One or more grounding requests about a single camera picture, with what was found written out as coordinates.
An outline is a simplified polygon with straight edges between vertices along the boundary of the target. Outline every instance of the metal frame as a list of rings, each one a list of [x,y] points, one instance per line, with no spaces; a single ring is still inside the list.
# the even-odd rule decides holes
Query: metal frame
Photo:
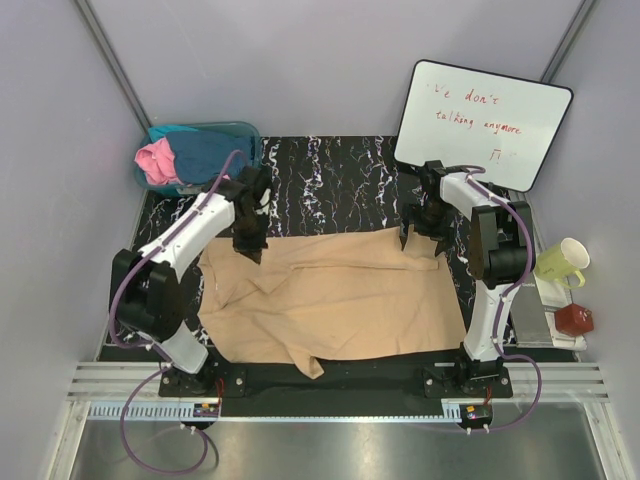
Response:
[[[583,406],[597,446],[598,455],[608,480],[634,480],[629,457],[622,443],[613,416],[602,372],[595,363],[540,363],[542,372],[542,396],[544,403],[576,403]],[[514,396],[511,399],[494,399],[496,403],[531,402],[537,387],[533,369],[526,363],[507,363]],[[131,391],[144,379],[158,370],[158,365],[143,362],[88,362],[78,365],[69,394],[64,427],[59,437],[56,455],[51,462],[48,478],[70,478],[84,426],[88,419],[115,420]],[[158,396],[160,379],[149,382],[131,407],[138,413],[131,421],[180,421],[193,420],[194,403],[218,404],[217,397],[163,398]],[[442,416],[437,417],[273,417],[241,418],[222,417],[227,422],[375,422],[375,423],[455,423],[460,420],[459,403],[468,399],[443,401]]]
[[[140,126],[146,130],[151,126],[149,117],[126,72],[122,68],[104,28],[90,4],[90,0],[72,1],[92,35],[100,54],[113,73],[114,79],[122,90]],[[556,77],[598,3],[599,0],[582,1],[541,77],[542,82],[550,83]],[[524,194],[518,192],[512,192],[512,195],[514,199],[526,198]],[[535,217],[534,226],[538,230]],[[536,248],[538,250],[544,248],[544,243],[538,238],[536,238]],[[501,403],[530,402],[536,388],[536,378],[532,369],[526,364],[507,364],[507,366],[510,369],[513,382],[514,397],[512,399],[495,399],[494,401]],[[635,479],[598,366],[592,363],[543,363],[540,364],[540,367],[543,373],[543,389],[540,401],[581,404],[585,409],[607,479]],[[114,418],[117,408],[121,408],[135,386],[156,370],[157,366],[150,363],[93,362],[80,364],[69,391],[65,406],[66,411],[60,428],[61,434],[58,436],[55,455],[49,466],[47,478],[55,480],[70,478],[87,419],[100,416],[104,419]],[[132,417],[133,421],[150,419],[180,420],[184,419],[182,407],[187,408],[188,411],[189,406],[193,405],[194,402],[218,402],[217,398],[160,398],[157,395],[159,382],[159,378],[150,382],[140,392],[137,402],[132,403],[132,407],[141,406],[146,408],[146,410],[143,408],[141,416],[136,417],[134,415]],[[443,418],[446,417],[444,421],[457,420],[459,411],[456,411],[456,407],[461,400],[450,399],[443,403],[445,411]],[[249,421],[249,419],[241,418],[223,417],[223,419],[227,421]],[[285,421],[292,419],[278,418],[272,420]],[[295,420],[332,421],[332,419],[328,418]],[[347,420],[371,422],[408,421],[407,419],[397,418],[352,418]],[[443,420],[431,418],[425,419],[425,421],[442,422]]]

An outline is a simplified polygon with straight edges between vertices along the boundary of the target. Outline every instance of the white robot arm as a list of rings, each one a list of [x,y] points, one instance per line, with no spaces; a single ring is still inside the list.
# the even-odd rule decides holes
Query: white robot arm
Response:
[[[156,344],[184,372],[197,374],[208,353],[184,323],[180,280],[211,239],[229,227],[234,249],[260,263],[261,251],[267,246],[270,192],[269,169],[245,167],[235,181],[222,180],[217,193],[198,195],[191,208],[160,237],[138,252],[121,250],[113,260],[111,302],[134,266],[157,252],[126,286],[116,317]]]
[[[454,209],[471,221],[468,245],[469,271],[476,280],[476,297],[469,331],[455,366],[456,383],[468,393],[483,391],[502,372],[502,358],[494,342],[501,342],[511,302],[518,292],[513,285],[527,265],[527,247],[516,221],[497,203],[468,182],[464,167],[444,168],[439,161],[420,169],[424,205],[403,207],[401,241],[406,242],[409,224],[416,233],[438,241],[436,254],[453,240]],[[526,202],[510,203],[532,231],[531,210]],[[502,302],[500,318],[498,305]]]

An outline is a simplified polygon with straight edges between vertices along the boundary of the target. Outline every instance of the plastic basket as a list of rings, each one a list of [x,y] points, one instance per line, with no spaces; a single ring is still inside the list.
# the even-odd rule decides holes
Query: plastic basket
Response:
[[[260,133],[258,130],[246,122],[220,122],[220,123],[197,123],[193,125],[187,125],[188,127],[197,128],[198,130],[208,130],[212,132],[218,133],[226,133],[227,135],[231,135],[234,137],[251,137],[252,138],[252,147],[251,147],[251,158],[249,159],[249,164],[252,166],[258,166],[262,159],[262,141],[260,138]],[[144,140],[140,144],[140,147],[148,145],[150,142],[149,136],[145,136]],[[204,191],[206,185],[180,185],[180,184],[170,184],[170,185],[150,185],[147,182],[147,177],[144,174],[144,171],[137,165],[133,164],[135,167],[134,177],[136,182],[147,190],[152,190],[154,192],[159,193],[164,197],[185,197],[189,195],[197,195],[198,193]]]

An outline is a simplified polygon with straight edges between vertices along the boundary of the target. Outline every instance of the red cube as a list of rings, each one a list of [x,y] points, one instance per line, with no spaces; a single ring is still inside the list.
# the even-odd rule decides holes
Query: red cube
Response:
[[[556,330],[572,337],[583,335],[593,330],[591,310],[572,303],[556,311]]]

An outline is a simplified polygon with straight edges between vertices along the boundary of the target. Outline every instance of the black marble table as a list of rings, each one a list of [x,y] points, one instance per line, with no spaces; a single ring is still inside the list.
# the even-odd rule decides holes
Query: black marble table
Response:
[[[421,200],[417,177],[398,171],[393,158],[395,137],[278,137],[263,139],[262,161],[273,170],[274,195],[269,235],[298,236],[365,232],[400,225],[404,202]],[[188,210],[189,198],[163,198],[149,192],[133,248],[162,234]],[[446,252],[460,309],[467,328],[475,295],[466,258],[469,224],[455,218],[455,242]],[[204,288],[197,260],[184,274],[182,290],[188,301],[186,323],[196,338],[210,345],[198,310]],[[121,338],[136,339],[121,327]],[[505,341],[515,343],[511,325]],[[109,336],[101,360],[118,360]]]

